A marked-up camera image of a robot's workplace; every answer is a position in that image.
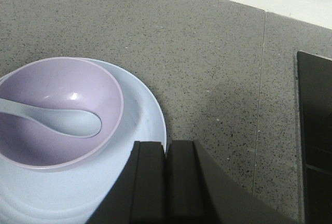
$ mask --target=countertop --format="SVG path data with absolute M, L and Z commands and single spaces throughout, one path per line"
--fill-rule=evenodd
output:
M 39 59 L 111 62 L 142 80 L 169 141 L 199 140 L 239 185 L 303 221 L 296 52 L 332 30 L 226 0 L 0 0 L 0 76 Z

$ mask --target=spoon handle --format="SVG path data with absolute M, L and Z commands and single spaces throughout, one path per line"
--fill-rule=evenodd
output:
M 31 119 L 30 112 L 33 106 L 22 103 L 0 99 L 0 113 L 16 115 L 25 119 Z

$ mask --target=bowl rim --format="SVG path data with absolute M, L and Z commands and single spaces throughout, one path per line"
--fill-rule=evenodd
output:
M 122 115 L 123 115 L 123 108 L 124 108 L 124 99 L 123 99 L 123 93 L 122 93 L 122 89 L 121 86 L 119 84 L 119 82 L 117 81 L 117 79 L 105 68 L 103 68 L 102 66 L 90 61 L 90 60 L 86 60 L 84 58 L 77 58 L 77 57 L 51 57 L 51 58 L 44 58 L 44 59 L 40 59 L 31 63 L 28 63 L 10 73 L 8 73 L 7 75 L 3 76 L 0 78 L 0 87 L 1 85 L 8 79 L 10 78 L 12 75 L 16 74 L 17 72 L 25 69 L 28 66 L 32 66 L 35 65 L 37 63 L 41 63 L 41 62 L 45 62 L 45 61 L 50 61 L 50 60 L 77 60 L 80 62 L 85 62 L 88 63 L 92 66 L 95 66 L 97 68 L 99 68 L 100 70 L 102 70 L 104 73 L 106 73 L 111 79 L 112 81 L 115 83 L 118 92 L 120 94 L 120 102 L 121 102 L 121 109 L 120 109 L 120 114 L 118 116 L 117 122 L 113 128 L 113 130 L 109 133 L 109 135 L 104 138 L 104 141 L 102 141 L 98 146 L 96 146 L 95 148 L 93 148 L 92 150 L 90 150 L 88 153 L 84 154 L 83 156 L 80 156 L 78 158 L 75 158 L 73 160 L 70 160 L 68 162 L 64 162 L 64 163 L 58 163 L 58 164 L 53 164 L 53 165 L 30 165 L 30 164 L 24 164 L 24 163 L 20 163 L 17 162 L 15 160 L 12 160 L 8 157 L 6 157 L 5 155 L 3 155 L 0 152 L 0 157 L 3 158 L 4 160 L 13 163 L 19 167 L 23 167 L 25 169 L 29 169 L 29 170 L 38 170 L 38 171 L 59 171 L 60 169 L 65 169 L 65 167 L 69 167 L 69 166 L 73 166 L 74 164 L 79 164 L 79 162 L 85 160 L 88 157 L 91 157 L 93 154 L 95 154 L 96 152 L 100 151 L 110 140 L 110 138 L 113 136 L 113 134 L 115 133 L 115 131 L 117 130 L 121 119 L 122 119 Z

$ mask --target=black object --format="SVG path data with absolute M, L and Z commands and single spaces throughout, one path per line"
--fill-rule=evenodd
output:
M 306 221 L 332 223 L 332 60 L 299 51 Z
M 135 142 L 87 224 L 296 223 L 240 188 L 198 141 L 173 141 L 164 171 L 159 142 Z
M 164 150 L 161 143 L 141 142 L 130 223 L 164 223 L 163 168 Z
M 130 222 L 139 153 L 140 142 L 135 142 L 121 175 L 87 224 L 128 224 Z
M 168 222 L 194 224 L 206 221 L 193 143 L 177 141 L 167 152 Z

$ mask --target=speckled granite surface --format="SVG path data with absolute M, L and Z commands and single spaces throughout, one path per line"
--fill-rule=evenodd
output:
M 331 30 L 226 0 L 0 4 L 0 76 L 57 56 L 117 64 L 152 90 L 170 140 L 201 140 L 243 188 L 303 218 L 295 54 L 332 56 Z
M 254 195 L 303 219 L 298 50 L 332 57 L 332 30 L 267 13 Z

